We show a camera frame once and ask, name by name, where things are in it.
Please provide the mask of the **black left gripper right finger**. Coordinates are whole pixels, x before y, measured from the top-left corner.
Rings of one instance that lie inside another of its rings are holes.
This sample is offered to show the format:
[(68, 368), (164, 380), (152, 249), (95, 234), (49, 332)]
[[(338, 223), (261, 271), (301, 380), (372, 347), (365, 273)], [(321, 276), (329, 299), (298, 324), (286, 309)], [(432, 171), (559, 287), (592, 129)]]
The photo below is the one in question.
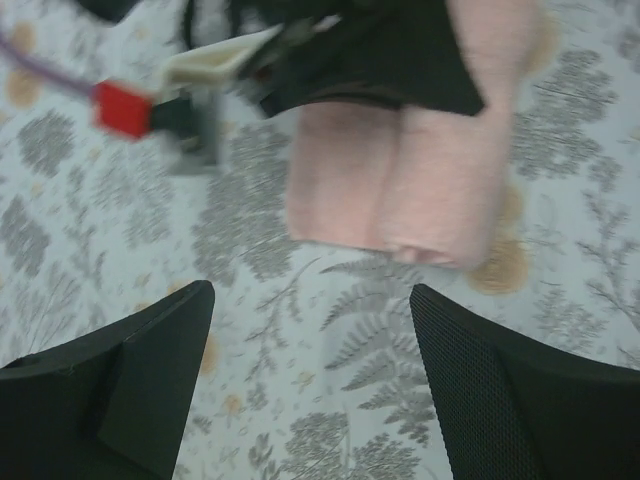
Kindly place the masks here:
[(424, 284), (410, 309), (454, 478), (638, 478), (638, 371), (550, 347)]

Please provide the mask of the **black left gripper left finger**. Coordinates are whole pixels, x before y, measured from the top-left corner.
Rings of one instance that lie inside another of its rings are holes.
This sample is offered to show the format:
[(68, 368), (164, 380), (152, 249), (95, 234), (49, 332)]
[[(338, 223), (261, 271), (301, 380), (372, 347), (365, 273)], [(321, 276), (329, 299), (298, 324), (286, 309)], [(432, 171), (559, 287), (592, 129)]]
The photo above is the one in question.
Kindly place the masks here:
[(171, 478), (214, 302), (194, 281), (3, 367), (2, 478)]

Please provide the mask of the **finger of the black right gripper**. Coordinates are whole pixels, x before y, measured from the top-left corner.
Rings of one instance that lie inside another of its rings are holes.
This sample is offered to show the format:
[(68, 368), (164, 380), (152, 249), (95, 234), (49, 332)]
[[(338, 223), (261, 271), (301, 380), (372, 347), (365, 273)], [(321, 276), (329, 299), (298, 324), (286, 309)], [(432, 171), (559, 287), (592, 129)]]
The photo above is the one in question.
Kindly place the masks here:
[(281, 29), (254, 55), (268, 117), (321, 102), (476, 116), (485, 107), (443, 1), (280, 1)]

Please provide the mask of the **pink towel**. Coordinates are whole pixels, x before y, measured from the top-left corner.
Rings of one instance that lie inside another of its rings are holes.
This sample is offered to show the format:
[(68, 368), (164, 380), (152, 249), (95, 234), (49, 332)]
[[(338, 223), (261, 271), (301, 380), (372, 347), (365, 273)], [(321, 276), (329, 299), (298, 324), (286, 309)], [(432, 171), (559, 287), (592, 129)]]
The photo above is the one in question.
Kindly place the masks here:
[(466, 117), (305, 106), (288, 172), (291, 238), (384, 251), (405, 263), (472, 269), (485, 261), (541, 9), (535, 1), (454, 1), (451, 9), (484, 110)]

